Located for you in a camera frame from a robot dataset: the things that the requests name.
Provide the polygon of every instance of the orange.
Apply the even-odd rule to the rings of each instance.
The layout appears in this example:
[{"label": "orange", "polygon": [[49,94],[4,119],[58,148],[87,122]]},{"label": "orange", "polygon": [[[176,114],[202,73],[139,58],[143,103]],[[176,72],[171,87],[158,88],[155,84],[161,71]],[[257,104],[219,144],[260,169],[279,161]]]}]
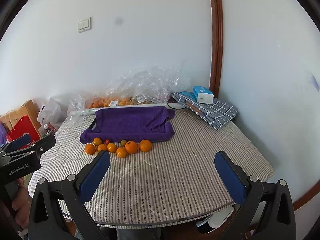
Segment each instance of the orange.
[{"label": "orange", "polygon": [[100,139],[100,138],[94,138],[93,139],[93,144],[95,145],[95,146],[99,146],[100,144],[102,144],[102,140]]},{"label": "orange", "polygon": [[152,143],[149,140],[142,140],[139,143],[139,148],[140,150],[142,150],[143,152],[148,152],[151,150],[152,148]]},{"label": "orange", "polygon": [[107,150],[108,150],[108,148],[107,148],[107,146],[105,144],[100,144],[98,146],[98,152],[107,151]]},{"label": "orange", "polygon": [[124,148],[129,154],[134,154],[138,151],[138,146],[134,141],[128,141]]},{"label": "orange", "polygon": [[118,157],[125,158],[125,157],[127,157],[127,155],[128,155],[128,153],[124,148],[120,147],[117,149],[117,156]]},{"label": "orange", "polygon": [[89,155],[92,155],[96,152],[96,148],[93,144],[87,144],[85,147],[84,147],[84,151],[85,153],[89,154]]},{"label": "orange", "polygon": [[115,153],[116,150],[117,150],[117,147],[116,147],[116,145],[114,143],[109,143],[107,145],[107,149],[108,149],[109,152]]}]

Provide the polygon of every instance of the purple fabric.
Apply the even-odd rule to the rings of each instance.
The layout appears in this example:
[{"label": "purple fabric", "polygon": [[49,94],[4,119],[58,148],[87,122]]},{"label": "purple fabric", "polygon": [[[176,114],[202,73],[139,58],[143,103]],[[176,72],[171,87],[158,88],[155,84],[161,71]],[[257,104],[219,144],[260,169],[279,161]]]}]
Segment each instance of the purple fabric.
[{"label": "purple fabric", "polygon": [[0,123],[0,144],[5,144],[7,142],[7,138],[5,137],[7,135],[7,131],[4,128],[3,124]]},{"label": "purple fabric", "polygon": [[111,142],[140,142],[145,139],[162,142],[174,135],[172,125],[167,120],[174,117],[174,110],[164,106],[101,109],[96,116],[96,127],[84,130],[80,142],[90,143],[96,137],[102,141],[110,139]]}]

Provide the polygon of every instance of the blue gripper pad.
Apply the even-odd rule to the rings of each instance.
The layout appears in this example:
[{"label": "blue gripper pad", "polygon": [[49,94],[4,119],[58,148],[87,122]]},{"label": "blue gripper pad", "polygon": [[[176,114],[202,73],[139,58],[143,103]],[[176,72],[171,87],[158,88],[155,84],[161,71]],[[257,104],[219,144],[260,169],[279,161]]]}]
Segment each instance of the blue gripper pad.
[{"label": "blue gripper pad", "polygon": [[220,152],[214,157],[214,166],[233,201],[242,205],[246,199],[245,186]]},{"label": "blue gripper pad", "polygon": [[104,152],[88,175],[85,177],[80,186],[80,193],[78,195],[82,203],[88,202],[92,199],[100,182],[110,166],[110,154]]},{"label": "blue gripper pad", "polygon": [[27,134],[21,136],[20,138],[11,142],[12,150],[18,151],[21,147],[27,145],[30,142],[31,142],[31,136],[30,136],[30,134],[27,133]]}]

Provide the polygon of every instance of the light switch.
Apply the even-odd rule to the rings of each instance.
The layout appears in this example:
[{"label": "light switch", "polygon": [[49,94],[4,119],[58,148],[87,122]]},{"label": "light switch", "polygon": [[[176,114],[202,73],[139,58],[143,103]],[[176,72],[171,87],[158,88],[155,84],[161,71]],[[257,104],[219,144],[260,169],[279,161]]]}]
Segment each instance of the light switch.
[{"label": "light switch", "polygon": [[78,32],[84,32],[91,29],[91,17],[78,21]]},{"label": "light switch", "polygon": [[79,22],[78,23],[78,29],[82,30],[84,28],[84,22]]},{"label": "light switch", "polygon": [[89,27],[89,19],[86,19],[83,21],[83,27],[88,28]]}]

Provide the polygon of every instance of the blue and white box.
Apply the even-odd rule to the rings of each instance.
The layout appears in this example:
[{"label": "blue and white box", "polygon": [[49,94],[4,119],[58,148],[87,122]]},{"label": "blue and white box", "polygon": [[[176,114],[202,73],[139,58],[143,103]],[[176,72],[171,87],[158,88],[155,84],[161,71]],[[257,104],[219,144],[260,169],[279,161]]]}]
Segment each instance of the blue and white box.
[{"label": "blue and white box", "polygon": [[202,104],[213,103],[213,93],[209,89],[201,86],[193,86],[193,93],[198,103],[202,103]]}]

